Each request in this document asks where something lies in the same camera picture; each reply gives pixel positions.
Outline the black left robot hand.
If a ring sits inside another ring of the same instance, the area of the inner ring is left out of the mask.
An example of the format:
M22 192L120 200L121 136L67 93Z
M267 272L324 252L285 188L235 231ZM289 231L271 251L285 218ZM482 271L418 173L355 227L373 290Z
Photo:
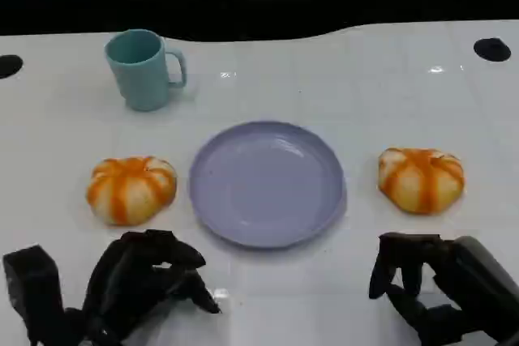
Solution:
M190 300L221 309L200 276L203 255L166 230L127 232L96 264L84 298L85 336L94 345L120 345L161 303Z

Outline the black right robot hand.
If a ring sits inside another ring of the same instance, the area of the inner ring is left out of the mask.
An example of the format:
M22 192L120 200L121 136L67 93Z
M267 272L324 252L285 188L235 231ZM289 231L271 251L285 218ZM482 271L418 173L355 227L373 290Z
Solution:
M498 345L518 343L518 286L476 238L390 232L379 240L368 296L387 296L423 345L454 344L478 331ZM452 305L427 308L418 299L424 265Z

